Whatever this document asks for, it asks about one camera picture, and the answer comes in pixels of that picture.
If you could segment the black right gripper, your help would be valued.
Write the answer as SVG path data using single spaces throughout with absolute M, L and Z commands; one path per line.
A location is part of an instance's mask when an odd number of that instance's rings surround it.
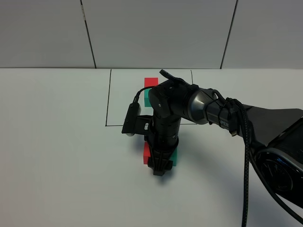
M 154 115 L 148 127 L 148 133 L 144 140 L 151 148 L 147 160 L 147 166 L 153 169 L 153 174 L 163 176 L 166 171 L 172 169 L 170 160 L 172 149 L 178 145 L 179 117 L 171 115 L 163 118 Z

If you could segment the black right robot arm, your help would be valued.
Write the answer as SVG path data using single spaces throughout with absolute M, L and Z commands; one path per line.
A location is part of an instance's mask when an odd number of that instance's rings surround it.
M 156 175 L 170 170 L 178 146 L 181 119 L 216 124 L 244 141 L 244 202 L 248 206 L 249 168 L 284 207 L 286 199 L 303 205 L 303 112 L 301 109 L 265 109 L 225 98 L 215 89 L 188 84 L 161 70 L 165 82 L 149 91 L 153 116 L 148 134 L 147 164 Z

